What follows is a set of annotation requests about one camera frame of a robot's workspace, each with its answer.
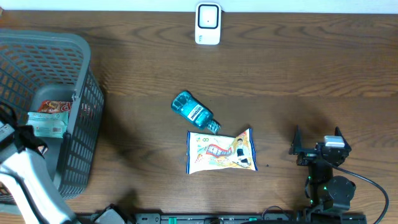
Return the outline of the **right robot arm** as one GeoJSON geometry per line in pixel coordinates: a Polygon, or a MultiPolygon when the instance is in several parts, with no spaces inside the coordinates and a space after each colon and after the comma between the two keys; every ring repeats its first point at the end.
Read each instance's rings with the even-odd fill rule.
{"type": "Polygon", "coordinates": [[[296,128],[289,154],[297,156],[298,166],[308,167],[305,195],[313,208],[330,213],[350,209],[356,186],[346,177],[333,175],[333,169],[344,163],[350,152],[351,146],[339,128],[313,148],[303,147],[300,129],[296,128]]]}

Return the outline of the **red chocolate bar wrapper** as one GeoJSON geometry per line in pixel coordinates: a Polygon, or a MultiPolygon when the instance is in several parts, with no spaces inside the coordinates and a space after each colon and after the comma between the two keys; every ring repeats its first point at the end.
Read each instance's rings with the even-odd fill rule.
{"type": "Polygon", "coordinates": [[[37,110],[39,113],[63,113],[70,112],[72,109],[72,102],[69,101],[53,101],[45,100],[37,110]]]}

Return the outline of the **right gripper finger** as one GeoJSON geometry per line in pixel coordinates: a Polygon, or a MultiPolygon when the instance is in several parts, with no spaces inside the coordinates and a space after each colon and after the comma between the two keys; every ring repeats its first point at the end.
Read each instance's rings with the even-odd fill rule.
{"type": "Polygon", "coordinates": [[[342,132],[340,131],[339,127],[337,127],[337,126],[335,127],[335,136],[340,137],[343,140],[345,146],[349,146],[348,142],[346,141],[342,132]]]}
{"type": "Polygon", "coordinates": [[[302,135],[301,135],[299,126],[296,126],[294,138],[293,138],[293,141],[292,141],[292,143],[290,145],[290,149],[289,149],[289,154],[290,155],[298,155],[301,152],[303,152],[302,135]]]}

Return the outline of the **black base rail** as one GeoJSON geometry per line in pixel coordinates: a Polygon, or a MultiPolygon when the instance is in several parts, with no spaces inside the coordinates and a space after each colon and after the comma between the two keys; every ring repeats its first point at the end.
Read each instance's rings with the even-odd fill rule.
{"type": "Polygon", "coordinates": [[[239,224],[239,223],[341,223],[366,224],[364,215],[348,213],[342,215],[285,211],[272,206],[262,213],[127,213],[111,204],[95,213],[79,213],[81,223],[132,223],[132,224],[239,224]]]}

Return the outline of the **teal mouthwash bottle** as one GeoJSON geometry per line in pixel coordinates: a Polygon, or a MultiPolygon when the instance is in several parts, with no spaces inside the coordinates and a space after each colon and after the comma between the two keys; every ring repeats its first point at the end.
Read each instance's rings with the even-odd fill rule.
{"type": "Polygon", "coordinates": [[[176,96],[171,103],[171,109],[198,129],[208,129],[217,134],[221,128],[214,119],[214,114],[188,91],[182,91],[176,96]]]}

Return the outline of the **green tissue packet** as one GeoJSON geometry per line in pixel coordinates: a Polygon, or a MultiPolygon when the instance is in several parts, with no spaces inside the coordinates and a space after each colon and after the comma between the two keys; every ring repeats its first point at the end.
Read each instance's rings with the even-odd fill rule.
{"type": "Polygon", "coordinates": [[[34,135],[40,138],[63,138],[68,126],[68,112],[28,112],[27,125],[32,126],[34,135]]]}

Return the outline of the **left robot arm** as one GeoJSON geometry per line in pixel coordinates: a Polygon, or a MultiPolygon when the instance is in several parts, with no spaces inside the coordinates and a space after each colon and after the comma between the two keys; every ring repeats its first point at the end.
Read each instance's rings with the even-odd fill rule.
{"type": "Polygon", "coordinates": [[[1,103],[1,183],[26,223],[79,223],[53,184],[32,126],[20,126],[16,112],[1,103]]]}

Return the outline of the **grey plastic basket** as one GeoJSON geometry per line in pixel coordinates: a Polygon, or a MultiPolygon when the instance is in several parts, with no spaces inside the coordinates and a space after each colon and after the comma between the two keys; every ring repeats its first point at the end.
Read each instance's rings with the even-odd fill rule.
{"type": "Polygon", "coordinates": [[[63,136],[44,138],[47,170],[64,199],[86,189],[103,115],[90,59],[90,46],[78,35],[1,29],[1,108],[26,124],[46,100],[71,104],[63,136]]]}

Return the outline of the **large yellow snack bag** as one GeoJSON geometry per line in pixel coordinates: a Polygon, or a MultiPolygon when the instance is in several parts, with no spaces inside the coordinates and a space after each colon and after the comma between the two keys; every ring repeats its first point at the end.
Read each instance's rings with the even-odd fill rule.
{"type": "Polygon", "coordinates": [[[257,171],[252,129],[237,137],[187,133],[186,173],[227,168],[257,171]]]}

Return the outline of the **white barcode scanner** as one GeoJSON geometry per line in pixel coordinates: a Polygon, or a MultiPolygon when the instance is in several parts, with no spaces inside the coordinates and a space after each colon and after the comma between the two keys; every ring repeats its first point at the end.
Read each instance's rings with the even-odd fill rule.
{"type": "Polygon", "coordinates": [[[218,45],[221,39],[221,6],[201,2],[195,12],[195,42],[199,45],[218,45]]]}

